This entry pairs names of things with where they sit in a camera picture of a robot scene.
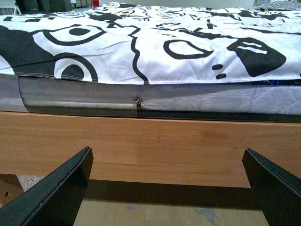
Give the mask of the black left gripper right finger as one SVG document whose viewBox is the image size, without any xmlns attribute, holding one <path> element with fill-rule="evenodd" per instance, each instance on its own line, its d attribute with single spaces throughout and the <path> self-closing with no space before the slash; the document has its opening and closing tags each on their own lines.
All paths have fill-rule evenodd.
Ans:
<svg viewBox="0 0 301 226">
<path fill-rule="evenodd" d="M 301 179 L 251 148 L 245 150 L 242 163 L 268 224 L 299 226 Z"/>
</svg>

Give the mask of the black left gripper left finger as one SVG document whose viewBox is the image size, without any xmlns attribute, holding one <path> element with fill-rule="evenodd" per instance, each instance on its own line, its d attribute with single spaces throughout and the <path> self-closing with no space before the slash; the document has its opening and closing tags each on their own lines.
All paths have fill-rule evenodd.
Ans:
<svg viewBox="0 0 301 226">
<path fill-rule="evenodd" d="M 72 226 L 87 190 L 93 153 L 85 147 L 0 209 L 2 226 Z"/>
</svg>

